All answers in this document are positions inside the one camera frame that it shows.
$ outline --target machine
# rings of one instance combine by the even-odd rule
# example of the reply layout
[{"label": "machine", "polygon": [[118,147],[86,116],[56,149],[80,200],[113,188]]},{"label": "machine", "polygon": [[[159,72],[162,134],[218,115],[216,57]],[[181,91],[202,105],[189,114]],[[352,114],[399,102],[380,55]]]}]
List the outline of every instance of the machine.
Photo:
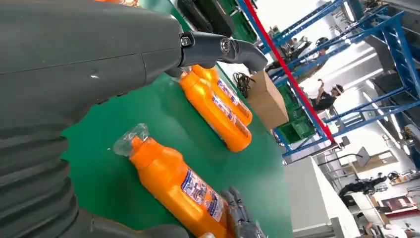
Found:
[{"label": "machine", "polygon": [[183,33],[170,15],[106,2],[3,1],[0,16],[1,237],[186,237],[80,209],[61,132],[172,68],[220,60],[259,71],[264,55],[221,35]]}]

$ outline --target cardboard box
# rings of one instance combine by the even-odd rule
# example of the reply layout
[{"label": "cardboard box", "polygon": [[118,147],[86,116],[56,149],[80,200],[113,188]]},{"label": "cardboard box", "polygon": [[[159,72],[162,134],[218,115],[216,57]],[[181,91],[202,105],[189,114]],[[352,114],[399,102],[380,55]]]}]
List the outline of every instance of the cardboard box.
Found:
[{"label": "cardboard box", "polygon": [[265,71],[251,76],[247,101],[254,109],[267,130],[289,121],[283,97]]}]

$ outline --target red pole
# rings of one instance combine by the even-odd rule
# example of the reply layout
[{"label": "red pole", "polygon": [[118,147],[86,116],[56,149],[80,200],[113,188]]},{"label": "red pole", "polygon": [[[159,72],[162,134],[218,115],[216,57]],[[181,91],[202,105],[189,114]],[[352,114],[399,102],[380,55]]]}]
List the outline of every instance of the red pole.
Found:
[{"label": "red pole", "polygon": [[277,48],[274,46],[273,41],[268,36],[267,32],[264,30],[264,27],[261,24],[261,21],[258,18],[257,13],[255,12],[254,7],[252,6],[250,0],[244,0],[244,2],[246,4],[250,14],[252,15],[255,23],[257,24],[258,28],[262,32],[265,40],[267,41],[268,45],[270,46],[271,50],[273,51],[274,55],[276,56],[278,62],[280,63],[281,67],[283,68],[286,75],[289,77],[290,83],[293,85],[293,88],[299,94],[299,96],[302,98],[302,101],[305,104],[305,107],[309,109],[309,112],[314,116],[314,118],[316,120],[316,123],[318,123],[320,125],[320,127],[322,128],[322,130],[324,131],[324,133],[328,137],[328,139],[331,141],[331,143],[335,143],[334,137],[332,136],[331,131],[329,130],[328,126],[324,125],[324,122],[321,121],[321,119],[319,119],[318,114],[316,113],[316,111],[314,110],[314,108],[309,103],[306,96],[304,95],[304,93],[300,89],[300,87],[298,85],[298,82],[296,82],[296,79],[295,79],[295,77],[293,77],[292,72],[290,71],[289,67],[287,67],[283,58],[279,54]]}]

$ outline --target bolt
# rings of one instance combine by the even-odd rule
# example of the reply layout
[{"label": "bolt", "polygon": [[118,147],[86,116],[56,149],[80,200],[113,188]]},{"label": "bolt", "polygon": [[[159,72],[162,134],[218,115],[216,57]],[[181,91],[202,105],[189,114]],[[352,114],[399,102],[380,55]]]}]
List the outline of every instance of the bolt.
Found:
[{"label": "bolt", "polygon": [[222,51],[222,53],[227,53],[230,50],[230,41],[227,38],[223,38],[220,41],[220,50]]},{"label": "bolt", "polygon": [[189,46],[191,44],[191,39],[187,36],[181,37],[181,45]]}]

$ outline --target blue metal shelving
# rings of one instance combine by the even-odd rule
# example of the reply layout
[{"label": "blue metal shelving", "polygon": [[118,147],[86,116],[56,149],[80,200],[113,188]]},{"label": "blue metal shelving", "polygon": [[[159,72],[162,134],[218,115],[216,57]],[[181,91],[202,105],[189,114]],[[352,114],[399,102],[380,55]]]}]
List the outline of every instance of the blue metal shelving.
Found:
[{"label": "blue metal shelving", "polygon": [[[327,15],[326,12],[331,12],[334,8],[340,6],[344,1],[336,0],[334,2],[326,3],[325,5],[317,8],[315,11],[310,13],[309,15],[305,16],[300,21],[296,22],[289,28],[287,28],[284,32],[280,33],[276,37],[273,38],[276,45],[281,45],[282,43],[286,42],[287,40],[291,39],[294,34],[302,31],[309,25],[313,24],[317,20],[321,19],[323,16]],[[244,10],[244,13],[249,16],[250,22],[255,26],[255,22],[253,21],[252,17],[249,15],[249,11],[246,9],[246,6],[243,4],[243,0],[238,0],[240,7]],[[360,114],[361,112],[373,111],[377,112],[379,109],[384,109],[384,113],[382,115],[377,115],[371,119],[363,119],[357,120],[352,123],[341,123],[340,129],[337,133],[333,134],[334,137],[341,136],[351,130],[360,128],[366,124],[372,123],[377,120],[381,120],[385,117],[388,117],[392,114],[401,113],[407,109],[420,106],[420,78],[416,70],[416,65],[413,60],[412,53],[410,52],[410,45],[407,43],[405,38],[403,28],[401,26],[401,18],[404,15],[404,12],[400,12],[394,16],[387,16],[387,6],[381,6],[377,9],[367,13],[364,17],[362,17],[358,22],[352,24],[345,32],[343,32],[340,36],[337,36],[324,44],[318,46],[316,49],[312,50],[311,52],[305,54],[303,57],[296,59],[288,64],[289,68],[294,68],[298,64],[303,65],[293,72],[293,76],[297,77],[302,75],[305,71],[311,69],[312,67],[316,66],[319,63],[322,63],[328,60],[330,57],[342,52],[343,50],[347,49],[352,43],[358,43],[362,41],[365,37],[374,36],[382,40],[384,43],[388,45],[392,58],[394,59],[395,66],[401,77],[403,86],[400,88],[395,89],[392,92],[389,92],[385,95],[382,95],[369,103],[362,104],[357,106],[347,112],[341,113],[339,115],[333,116],[330,119],[325,119],[324,123],[333,123],[336,121],[340,121],[342,117],[345,117],[349,114]],[[260,38],[263,40],[265,47],[268,49],[268,44],[264,40],[264,37],[260,32],[258,32]],[[311,62],[305,62],[308,56],[316,54],[319,50],[324,49],[326,47],[335,46],[334,49],[329,51],[327,54],[316,58]],[[284,83],[288,82],[288,78],[280,78],[284,73],[282,70],[279,72],[271,75],[273,82],[276,86],[280,86]],[[413,98],[413,101],[405,104],[405,105],[393,105],[388,107],[382,108],[374,108],[372,106],[373,103],[379,102],[381,100],[391,99],[391,97],[400,94],[400,93],[407,93]],[[296,94],[297,99],[302,102],[303,99]],[[309,142],[310,138],[307,138],[301,144],[299,144],[296,148],[293,148],[292,145],[287,143],[287,140],[282,137],[281,133],[278,132],[277,129],[274,129],[274,133],[278,136],[280,141],[285,145],[286,153],[284,156],[294,154],[296,152],[305,150],[312,146],[318,145],[328,140],[324,133],[322,133],[321,125],[316,123],[315,116],[311,115],[307,109],[305,109],[307,115],[311,122],[315,127],[315,131],[318,134],[318,138],[313,138],[315,141]]]},{"label": "blue metal shelving", "polygon": [[[276,34],[272,38],[274,45],[276,47],[284,45],[287,41],[292,39],[293,36],[305,30],[306,28],[308,28],[315,22],[319,21],[323,17],[327,16],[328,14],[332,13],[337,7],[341,6],[341,4],[343,4],[343,2],[345,1],[346,0],[329,1],[323,4],[322,6],[318,7],[313,12],[309,13],[308,15],[306,15],[305,17],[303,17],[302,19],[300,19],[293,25],[286,28],[284,31]],[[262,46],[260,46],[260,50],[264,54],[267,54],[271,51],[270,48],[266,46],[266,44],[263,44]]]}]

